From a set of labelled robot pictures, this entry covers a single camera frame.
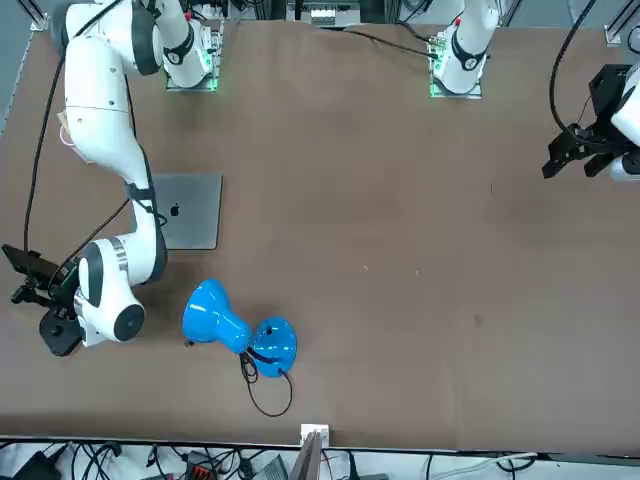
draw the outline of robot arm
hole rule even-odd
[[[137,335],[145,312],[131,287],[159,278],[167,257],[149,163],[129,125],[125,73],[153,74],[164,57],[173,81],[191,87],[211,71],[200,24],[187,22],[178,0],[124,0],[76,37],[104,8],[73,4],[64,14],[69,134],[87,160],[123,178],[136,229],[95,240],[80,257],[73,304],[85,346]]]
[[[589,83],[596,120],[586,128],[573,123],[549,144],[544,178],[569,162],[588,158],[587,177],[608,169],[616,181],[640,179],[640,63],[605,65]]]
[[[495,0],[466,1],[463,12],[439,34],[446,39],[446,50],[434,75],[444,88],[465,94],[476,86],[499,21]]]
[[[82,254],[74,308],[85,345],[133,338],[144,309],[131,286],[157,279],[166,250],[147,159],[129,126],[123,62],[105,39],[74,38],[67,47],[65,104],[76,148],[120,175],[133,200],[133,233],[91,242]]]

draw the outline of floor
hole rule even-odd
[[[0,452],[0,478],[2,475],[14,475],[20,467],[38,450],[44,450],[51,444],[16,444],[10,445]],[[59,448],[58,445],[51,446],[46,452],[51,455]],[[68,447],[56,464],[58,470],[62,473],[62,480],[71,479],[71,459],[75,446]],[[180,453],[188,453],[191,448],[177,449]],[[218,453],[224,452],[224,449],[211,448],[210,455],[213,457]],[[243,457],[251,456],[255,450],[243,451]],[[110,477],[118,480],[138,480],[138,479],[161,479],[157,465],[147,467],[147,460],[151,453],[150,446],[124,446],[122,454],[113,459],[108,457],[103,468],[105,473]],[[320,467],[319,480],[339,480],[348,478],[349,476],[349,460],[346,452],[338,450],[328,450],[327,459],[331,465],[331,472],[326,467],[326,463],[322,463]],[[276,455],[280,455],[284,462],[285,468],[291,471],[297,452],[296,451],[275,451],[268,450],[256,457],[252,461],[255,472],[260,471],[267,463],[269,463]],[[160,448],[158,453],[160,465],[166,478],[179,478],[184,473],[184,463],[169,448]],[[389,480],[415,480],[416,478],[424,478],[426,473],[426,465],[429,456],[426,454],[402,454],[402,453],[378,453],[354,452],[354,459],[358,474],[361,477],[365,475],[386,474]],[[463,458],[452,456],[435,456],[431,463],[429,478],[439,478],[438,474],[450,472],[460,468],[467,468],[487,460],[483,457]],[[89,457],[82,453],[78,454],[75,463],[76,478],[82,475],[88,465]],[[514,460],[515,465],[522,465],[524,462]],[[229,469],[229,463],[224,463],[224,468]],[[91,475],[96,475],[97,469],[94,467]],[[527,479],[544,479],[544,480],[596,480],[607,478],[609,480],[630,480],[637,479],[639,470],[637,466],[613,466],[613,465],[595,465],[584,463],[568,463],[555,461],[536,461],[530,468],[520,471],[516,474],[518,480]],[[488,465],[480,472],[460,476],[467,480],[479,479],[484,480],[505,480],[510,477],[502,472],[496,465]],[[238,476],[234,475],[234,480],[238,480]]]

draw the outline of wire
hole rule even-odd
[[[87,246],[87,244],[93,240],[93,238],[102,231],[102,229],[104,227],[106,227],[114,218],[116,218],[120,212],[124,209],[124,207],[127,206],[127,204],[129,203],[129,199],[127,198],[124,202],[122,202],[122,204],[118,207],[118,209],[113,212],[104,222],[102,222],[98,228],[96,228],[93,232],[91,232],[89,234],[89,236],[87,238],[84,239],[84,241],[78,245],[76,247],[76,249],[71,252],[67,258],[64,259],[64,261],[58,266],[58,268],[56,269],[56,271],[54,272],[54,274],[51,276],[51,279],[49,280],[49,285],[47,286],[47,293],[49,294],[50,297],[53,297],[53,293],[51,292],[51,287],[53,285],[53,279],[58,275],[58,273],[60,273],[60,271],[71,261],[71,259],[73,257],[75,257],[78,253],[80,253],[80,251]]]
[[[200,12],[198,12],[197,10],[194,10],[193,7],[191,7],[191,15],[193,15],[195,18],[199,18],[200,20],[204,20],[207,21],[208,18],[205,17],[204,15],[202,15]]]
[[[325,450],[322,451],[322,456],[324,457],[324,461],[327,462],[327,468],[329,469],[329,478],[333,480],[333,472],[331,471],[331,463],[329,462],[329,457],[327,457],[327,452]]]
[[[113,450],[113,447],[111,445],[107,445],[104,444],[102,446],[100,446],[100,448],[98,448],[98,450],[96,452],[93,451],[93,447],[90,445],[91,447],[91,456],[89,458],[89,463],[87,464],[87,467],[84,470],[84,474],[82,475],[82,480],[86,480],[89,477],[89,472],[91,471],[91,467],[93,466],[93,464],[95,463],[98,466],[98,470],[102,470],[100,468],[100,465],[98,464],[98,457],[100,456],[100,454],[102,452],[108,452],[109,450]]]
[[[418,6],[413,9],[413,11],[409,14],[409,16],[404,19],[404,21],[409,22],[409,20],[411,20],[413,16],[416,13],[418,13],[418,11],[420,11],[421,8],[423,9],[422,13],[423,14],[426,13],[432,3],[433,3],[433,0],[422,0],[422,2],[420,2]]]
[[[640,28],[640,25],[636,25],[631,30],[629,30],[629,35],[627,35],[627,47],[629,47],[629,50],[631,50],[636,55],[640,55],[640,50],[636,50],[631,46],[631,35],[633,35],[633,32],[636,31],[638,28]]]
[[[252,372],[249,372],[249,370],[247,369],[248,366],[250,366],[253,369]],[[289,407],[291,407],[291,402],[293,401],[293,385],[291,383],[291,379],[289,378],[289,375],[287,375],[286,372],[283,372],[282,370],[278,370],[280,374],[282,374],[282,376],[287,380],[287,383],[289,384],[289,403],[287,403],[287,406],[284,407],[284,410],[282,410],[281,412],[269,413],[269,412],[265,412],[262,408],[260,408],[260,406],[258,406],[258,403],[256,402],[256,399],[253,397],[253,390],[251,389],[251,385],[253,385],[258,381],[258,368],[256,367],[255,360],[251,358],[247,353],[240,354],[240,370],[242,371],[242,378],[244,378],[244,381],[247,382],[247,390],[249,390],[249,397],[251,397],[251,401],[253,402],[253,405],[258,409],[260,413],[262,413],[263,415],[266,415],[267,417],[276,418],[276,417],[281,417],[282,415],[284,415],[289,411]]]
[[[102,468],[102,465],[104,465],[104,462],[107,460],[107,457],[109,456],[109,454],[112,453],[111,450],[108,450],[105,452],[105,454],[102,456],[102,460],[100,461],[100,463],[98,464],[98,473],[96,473],[96,478],[95,480],[98,480],[98,475],[100,475],[100,472],[104,473],[104,470]]]
[[[133,112],[133,101],[131,100],[131,89],[129,88],[129,77],[124,76],[124,85],[127,88],[127,103],[129,104],[129,116],[131,117],[131,130],[133,131],[133,138],[138,138],[138,131],[136,130],[136,115]]]
[[[56,443],[51,443],[49,444],[49,446],[47,448],[45,448],[44,450],[42,450],[42,453],[47,453],[47,450],[49,450],[51,447],[53,447],[54,445],[56,445]]]
[[[122,0],[114,0],[107,5],[104,9],[94,15],[87,23],[85,23],[80,30],[74,35],[74,38],[82,35],[89,27],[95,22],[100,20],[111,9],[113,9]],[[49,89],[49,96],[47,97],[47,104],[44,110],[44,118],[42,119],[42,126],[40,127],[40,136],[38,137],[38,144],[36,146],[36,153],[33,157],[33,167],[31,168],[31,186],[29,187],[29,198],[27,200],[27,210],[24,214],[24,230],[23,230],[23,250],[26,254],[29,253],[29,224],[31,222],[31,209],[33,208],[33,199],[36,194],[36,185],[38,181],[38,167],[40,165],[40,154],[42,153],[42,144],[44,143],[44,136],[47,132],[47,123],[49,122],[49,113],[51,112],[51,104],[53,103],[53,96],[56,92],[56,86],[58,85],[58,79],[60,78],[60,72],[64,65],[64,53],[60,56],[58,65],[56,66],[55,73],[53,74],[53,80],[51,82],[51,88]],[[33,283],[33,272],[28,264],[25,265],[27,270],[27,278]]]
[[[160,212],[155,210],[153,208],[153,205],[151,206],[143,205],[138,198],[134,198],[133,201],[136,202],[138,205],[140,205],[140,207],[142,207],[142,209],[145,212],[147,212],[149,215],[153,215],[154,217],[156,217],[159,220],[160,228],[164,227],[167,223],[169,223],[169,220],[167,220],[167,217],[165,217]]]
[[[416,32],[413,27],[411,25],[409,25],[407,22],[405,22],[404,20],[398,20],[396,22],[396,25],[400,25],[404,28],[406,28],[407,30],[409,30],[409,33],[411,35],[413,35],[414,37],[416,37],[418,40],[422,40],[423,42],[428,42],[430,40],[430,37],[425,37],[423,35],[420,35],[418,32]]]
[[[503,457],[490,458],[488,460],[484,460],[482,462],[476,463],[475,465],[472,465],[470,467],[458,468],[456,470],[450,470],[448,472],[437,473],[430,480],[442,480],[443,478],[449,478],[455,475],[463,475],[467,473],[477,472],[497,462],[503,462],[503,461],[506,462],[507,460],[517,460],[520,458],[529,458],[534,456],[537,457],[538,454],[535,452],[516,453],[514,455],[505,455]]]
[[[502,465],[500,465],[500,462],[496,462],[496,465],[503,472],[516,473],[516,472],[521,472],[521,471],[526,470],[527,468],[531,467],[531,465],[536,463],[536,459],[532,458],[531,460],[527,460],[525,463],[523,463],[522,465],[518,465],[517,467],[515,467],[513,465],[513,461],[508,460],[508,462],[509,462],[509,468],[503,467]]]
[[[153,457],[155,459],[156,467],[158,467],[158,473],[163,479],[168,480],[169,477],[162,471],[162,467],[160,466],[160,459],[158,458],[158,447],[156,445],[153,446]]]
[[[425,474],[425,480],[429,480],[431,474],[431,462],[433,462],[433,454],[429,455],[429,461],[427,462],[427,473]]]
[[[404,45],[400,45],[398,43],[393,43],[393,42],[390,42],[389,40],[385,40],[384,38],[380,38],[380,37],[376,37],[376,36],[373,36],[373,35],[369,35],[368,33],[358,32],[357,30],[342,30],[342,32],[350,33],[352,35],[358,35],[358,36],[364,37],[364,38],[368,38],[369,40],[373,40],[374,42],[384,43],[385,45],[388,45],[388,46],[393,47],[393,48],[397,48],[399,50],[404,50],[405,52],[415,53],[417,55],[422,55],[423,57],[432,58],[434,60],[438,59],[438,56],[435,53],[427,53],[427,52],[423,52],[423,51],[420,51],[420,50],[416,50],[416,49],[411,48],[411,47],[405,47]]]
[[[263,454],[264,452],[266,452],[267,450],[260,450],[258,453],[254,453],[253,455],[251,455],[248,458],[245,458],[246,461],[251,462],[251,460],[253,460],[254,458],[256,458],[258,455]],[[242,465],[242,461],[240,462],[240,465],[238,465],[237,468],[235,468],[229,475],[227,475],[226,477],[224,477],[224,480],[229,480],[231,477],[233,477],[236,473],[238,473],[238,470],[240,470],[240,467]]]
[[[51,88],[49,89],[49,96],[47,97],[47,105],[44,110],[44,118],[42,119],[42,126],[40,127],[40,136],[38,137],[38,144],[36,146],[36,154],[33,158],[33,167],[31,168],[31,186],[29,188],[29,199],[27,200],[27,210],[24,214],[24,230],[22,239],[22,248],[24,253],[29,253],[29,223],[31,222],[31,209],[33,208],[33,199],[36,195],[36,184],[38,181],[38,166],[40,165],[40,154],[42,152],[42,144],[44,143],[44,135],[47,132],[47,123],[49,121],[49,112],[51,111],[51,104],[53,103],[53,95],[56,93],[56,85],[60,78],[60,72],[62,71],[62,65],[64,64],[64,57],[60,57],[56,71],[53,74],[53,81],[51,82]],[[27,269],[27,278],[33,282],[33,273],[29,267],[28,262],[25,263]]]
[[[564,57],[564,54],[567,51],[567,48],[569,48],[569,44],[571,43],[571,40],[573,40],[573,37],[578,31],[578,28],[580,28],[580,25],[582,25],[582,22],[584,21],[585,17],[589,14],[591,9],[593,8],[593,5],[597,1],[598,0],[589,0],[589,3],[587,3],[587,5],[584,7],[584,10],[582,10],[582,13],[580,14],[576,22],[573,24],[573,27],[571,27],[571,30],[569,31],[567,38],[564,40],[562,47],[560,47],[560,51],[558,52],[558,56],[556,57],[555,62],[553,62],[553,68],[551,69],[551,80],[549,81],[549,107],[551,108],[551,115],[553,116],[553,119],[555,120],[558,127],[560,127],[560,130],[562,130],[567,135],[570,135],[580,145],[586,145],[592,148],[601,149],[602,147],[606,146],[606,143],[594,142],[591,140],[586,140],[584,138],[581,138],[562,122],[556,108],[556,93],[555,93],[556,77],[558,75],[558,67],[560,66],[560,62],[562,61],[562,58]]]
[[[73,456],[71,457],[71,480],[76,480],[76,459],[78,458],[78,450],[80,450],[80,445],[76,447],[73,451]]]
[[[88,445],[89,450],[91,450],[91,453],[89,454],[87,452],[87,449],[85,447],[85,445],[82,446],[82,451],[89,457],[89,458],[96,458],[96,465],[98,466],[98,472],[96,473],[96,479],[98,478],[98,476],[100,476],[102,478],[102,480],[109,480],[109,476],[105,473],[105,471],[102,469],[102,464],[104,463],[105,458],[107,458],[107,455],[109,455],[109,453],[111,452],[110,449],[105,450],[104,455],[102,456],[102,461],[100,463],[98,463],[98,453],[96,453],[96,451],[93,448],[93,445]],[[91,464],[89,464],[89,466],[87,466],[87,469],[84,472],[84,475],[82,476],[83,480],[86,480],[89,478],[89,472],[91,470]]]
[[[580,116],[578,117],[578,120],[576,120],[575,123],[580,123],[580,120],[582,120],[582,117],[584,116],[584,112],[587,110],[587,105],[589,104],[589,100],[591,100],[591,95],[589,95],[587,99],[584,101],[584,105],[582,106],[582,111],[580,112]]]

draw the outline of black cable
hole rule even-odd
[[[133,113],[133,101],[131,100],[131,90],[129,89],[129,78],[124,76],[124,84],[127,88],[127,103],[129,104],[129,115],[131,116],[131,130],[133,131],[133,138],[138,138],[138,131],[136,130],[136,116]]]
[[[525,463],[523,463],[522,465],[518,465],[517,467],[513,465],[513,462],[511,460],[507,460],[509,462],[509,467],[504,467],[500,464],[500,462],[496,462],[496,465],[498,465],[498,468],[500,470],[502,470],[503,472],[507,472],[507,473],[516,473],[516,472],[521,472],[523,470],[526,470],[527,468],[530,468],[531,465],[533,465],[534,463],[536,463],[536,459],[532,458],[530,460],[527,460]]]
[[[54,274],[51,276],[51,280],[49,280],[49,285],[47,287],[47,292],[49,293],[50,297],[53,297],[53,293],[51,292],[51,286],[53,284],[53,279],[56,277],[56,275],[58,275],[58,273],[60,272],[60,270],[62,270],[63,267],[65,267],[73,257],[75,257],[78,253],[80,253],[80,251],[87,246],[87,244],[93,240],[93,238],[102,231],[102,229],[104,227],[106,227],[109,223],[111,223],[111,221],[116,218],[118,216],[118,214],[124,209],[124,207],[127,206],[127,204],[129,203],[129,199],[127,198],[124,202],[122,202],[122,204],[118,207],[118,209],[113,212],[104,222],[102,222],[98,228],[96,228],[93,232],[91,232],[89,234],[89,236],[87,238],[84,239],[84,241],[78,245],[76,247],[76,249],[71,252],[67,258],[64,259],[64,261],[58,266],[58,268],[56,269],[56,271],[54,272]]]
[[[631,35],[633,35],[633,32],[636,31],[638,28],[640,28],[640,25],[636,25],[631,30],[629,30],[629,35],[627,35],[627,47],[629,47],[629,50],[631,50],[636,55],[640,55],[640,50],[636,50],[631,46]]]
[[[187,462],[187,459],[189,458],[189,454],[187,454],[187,453],[180,453],[180,452],[176,449],[176,447],[174,447],[174,446],[172,446],[172,445],[169,445],[169,448],[170,448],[171,450],[173,450],[173,453],[175,453],[176,455],[178,455],[178,456],[180,457],[180,460],[182,460],[182,461],[183,461],[183,462],[185,462],[185,463]]]
[[[438,56],[435,53],[427,53],[422,52],[420,50],[416,50],[411,47],[405,47],[404,45],[400,45],[398,43],[390,42],[389,40],[385,40],[384,38],[376,37],[374,35],[369,35],[368,33],[358,32],[356,30],[342,30],[344,33],[350,33],[352,35],[358,35],[360,37],[368,38],[369,40],[373,40],[374,42],[384,43],[385,45],[389,45],[390,47],[397,48],[399,50],[404,50],[405,52],[411,52],[418,55],[422,55],[423,57],[432,58],[434,60],[438,59]]]
[[[153,446],[153,456],[155,458],[156,467],[158,467],[158,473],[163,479],[169,480],[169,477],[162,471],[162,467],[160,466],[160,459],[158,458],[158,447],[156,445]]]
[[[204,15],[202,15],[200,12],[198,12],[197,10],[194,10],[193,8],[191,8],[191,15],[193,15],[195,18],[199,18],[200,20],[204,20],[207,21],[207,17],[205,17]]]
[[[49,121],[49,112],[51,111],[51,104],[53,103],[53,95],[56,92],[56,85],[58,85],[58,78],[60,78],[60,72],[62,71],[62,65],[64,65],[64,56],[60,57],[56,71],[53,74],[53,81],[51,82],[51,88],[49,89],[49,96],[47,97],[47,105],[44,110],[44,118],[42,120],[42,126],[40,127],[40,136],[38,137],[38,144],[36,146],[36,154],[33,158],[33,167],[31,168],[31,186],[29,188],[29,199],[27,200],[27,210],[24,214],[24,229],[22,238],[22,249],[24,253],[29,253],[29,223],[31,222],[31,209],[33,208],[33,199],[36,194],[36,184],[38,181],[38,166],[40,165],[40,153],[42,152],[42,144],[44,143],[44,135],[47,132],[47,123]],[[25,263],[27,270],[27,278],[33,282],[33,273],[29,267],[28,262]]]
[[[253,455],[251,455],[251,456],[250,456],[250,457],[248,457],[248,458],[245,458],[244,460],[245,460],[245,461],[250,462],[251,460],[253,460],[254,458],[256,458],[258,455],[261,455],[261,454],[263,454],[263,453],[264,453],[264,452],[266,452],[266,451],[268,451],[268,450],[260,450],[259,452],[254,453]],[[238,467],[237,467],[235,470],[233,470],[229,475],[227,475],[226,477],[224,477],[224,480],[229,480],[231,477],[233,477],[233,476],[238,472],[238,470],[240,470],[240,467],[241,467],[241,466],[242,466],[242,462],[240,462],[240,465],[238,465]]]
[[[580,120],[582,120],[582,117],[584,116],[584,112],[587,110],[587,105],[589,105],[589,100],[591,100],[591,95],[589,95],[587,99],[584,101],[584,105],[582,106],[582,111],[580,112],[580,116],[578,117],[578,120],[576,120],[575,123],[580,123]]]
[[[204,453],[207,456],[207,460],[209,460],[209,463],[211,464],[211,471],[215,472],[216,471],[216,467],[213,464],[213,458],[211,458],[211,454],[209,453],[209,449],[207,447],[204,447]]]
[[[427,473],[425,475],[425,480],[429,480],[429,475],[431,475],[431,462],[433,462],[433,454],[429,455],[429,461],[427,462]]]
[[[111,445],[104,444],[100,446],[100,448],[98,448],[98,450],[91,455],[91,457],[89,458],[89,463],[87,464],[87,468],[85,468],[84,474],[82,475],[82,480],[87,480],[89,476],[89,472],[91,471],[91,467],[93,466],[94,463],[98,465],[98,457],[100,456],[100,454],[102,452],[109,451],[109,450],[113,450],[113,447]]]
[[[102,480],[109,480],[109,476],[104,472],[104,470],[102,469],[102,465],[98,462],[98,453],[96,453],[95,449],[93,448],[93,445],[89,444],[87,446],[82,445],[82,451],[89,457],[89,459],[94,458],[95,457],[95,462],[96,465],[98,466],[98,473],[96,473],[96,478],[98,478],[98,475],[100,476],[100,478],[102,478]],[[104,456],[103,456],[103,460],[104,458],[109,454],[111,450],[106,450],[104,452]],[[88,480],[89,479],[89,472],[91,471],[91,462],[89,462],[89,465],[87,466],[84,474],[82,475],[82,480]]]
[[[247,369],[247,367],[249,366],[253,369],[253,372],[249,372],[249,370]],[[242,371],[242,378],[244,378],[244,381],[247,382],[247,390],[249,390],[249,397],[251,398],[253,405],[258,409],[260,413],[262,413],[263,415],[266,415],[267,417],[276,418],[276,417],[281,417],[282,415],[284,415],[289,411],[289,408],[291,407],[291,402],[293,401],[293,384],[291,383],[291,379],[289,378],[289,375],[286,374],[286,372],[283,372],[282,370],[278,370],[279,373],[285,378],[285,380],[287,380],[287,383],[289,384],[289,402],[287,403],[287,406],[284,407],[284,410],[282,410],[281,412],[269,413],[269,412],[265,412],[262,408],[260,408],[258,406],[258,402],[256,402],[256,399],[253,397],[253,390],[251,389],[251,385],[253,385],[258,381],[258,368],[256,367],[255,360],[246,353],[240,354],[240,370]]]
[[[76,480],[76,458],[78,457],[78,450],[80,450],[80,445],[76,447],[71,457],[71,480]]]
[[[421,8],[423,9],[422,13],[426,13],[426,11],[429,9],[432,3],[433,3],[433,0],[422,0],[422,2],[420,2],[418,6],[413,9],[413,11],[409,14],[409,16],[404,19],[404,21],[408,22],[409,20],[411,20],[413,16],[420,11]]]
[[[234,453],[238,455],[238,457],[240,458],[240,460],[242,461],[242,456],[240,455],[240,450],[233,450],[231,455],[231,463],[229,463],[229,467],[225,470],[224,468],[222,468],[222,462],[224,462],[228,457],[225,457],[223,459],[221,459],[217,464],[216,464],[216,468],[218,469],[218,473],[220,475],[227,475],[229,472],[231,472],[231,470],[233,470],[233,460],[236,458],[235,455],[233,455]]]
[[[49,450],[51,447],[53,447],[55,445],[54,443],[49,444],[49,446],[47,448],[45,448],[44,450],[42,450],[42,453],[47,453],[47,450]]]
[[[160,212],[156,211],[153,206],[147,206],[147,205],[143,205],[142,202],[137,199],[134,198],[133,199],[134,202],[136,202],[138,205],[140,205],[145,212],[147,212],[149,215],[153,215],[154,217],[157,217],[158,220],[160,221],[160,228],[164,227],[167,223],[169,223],[169,220],[167,220],[167,217],[165,217],[164,215],[162,215]]]
[[[107,460],[107,457],[109,456],[110,453],[112,453],[111,450],[104,452],[104,455],[102,456],[102,460],[100,460],[100,463],[98,464],[98,473],[96,473],[96,478],[94,480],[98,480],[98,475],[100,475],[100,472],[104,473],[104,469],[102,468],[102,466],[104,465],[104,462]]]
[[[414,37],[416,37],[418,40],[422,40],[423,42],[428,42],[429,41],[429,37],[425,37],[423,35],[420,35],[418,32],[416,32],[413,27],[411,25],[409,25],[407,22],[405,22],[404,20],[398,20],[396,21],[396,25],[400,25],[404,28],[406,28],[409,33],[411,35],[413,35]]]
[[[87,23],[85,23],[80,30],[74,35],[74,38],[82,35],[89,27],[95,22],[100,20],[111,9],[113,9],[122,0],[114,0],[107,5],[104,9],[94,15]],[[38,180],[38,166],[40,165],[40,154],[42,152],[42,144],[44,143],[44,136],[47,131],[47,123],[49,122],[49,113],[51,112],[51,104],[53,103],[53,96],[56,92],[56,86],[58,85],[58,79],[60,78],[60,72],[62,71],[62,65],[64,65],[64,53],[60,56],[56,71],[53,74],[53,81],[51,82],[51,88],[49,89],[49,96],[47,98],[47,104],[44,111],[44,118],[42,119],[42,126],[40,127],[40,136],[38,137],[38,144],[36,146],[36,153],[33,158],[33,167],[31,169],[31,186],[29,187],[29,198],[27,200],[27,210],[24,215],[24,231],[23,231],[23,250],[25,253],[29,252],[29,224],[31,222],[31,209],[33,208],[33,199],[36,194],[36,184]],[[27,278],[33,283],[33,273],[26,265]]]
[[[549,81],[549,107],[551,108],[551,115],[553,116],[553,119],[555,120],[558,127],[560,127],[560,129],[564,133],[566,133],[567,135],[570,135],[578,144],[586,145],[595,149],[602,149],[602,147],[606,146],[606,143],[594,142],[591,140],[586,140],[584,138],[581,138],[562,122],[556,108],[556,94],[555,94],[556,77],[558,75],[558,67],[560,66],[560,62],[562,61],[562,58],[564,57],[564,54],[567,51],[567,48],[569,48],[569,44],[571,43],[571,40],[573,40],[573,37],[578,31],[578,28],[580,28],[580,25],[582,25],[582,22],[584,21],[585,17],[589,14],[591,9],[593,8],[593,5],[597,1],[598,0],[589,0],[589,3],[587,3],[587,5],[584,7],[584,10],[580,14],[576,22],[573,24],[573,27],[571,27],[571,30],[569,31],[567,38],[564,40],[562,47],[560,47],[560,51],[558,52],[558,56],[556,57],[555,62],[553,62],[553,68],[551,69],[551,80]]]
[[[360,474],[358,474],[358,467],[356,466],[356,459],[351,453],[351,450],[347,450],[349,455],[349,480],[360,480]]]

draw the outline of white bracket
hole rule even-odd
[[[611,36],[609,33],[609,25],[604,26],[604,38],[607,41],[607,47],[619,47],[622,44],[619,33]]]
[[[322,448],[329,448],[329,425],[319,425],[315,423],[303,423],[300,425],[300,445],[314,432],[320,434]]]
[[[49,28],[49,14],[45,12],[42,19],[36,23],[31,22],[31,31],[32,32],[44,32]]]

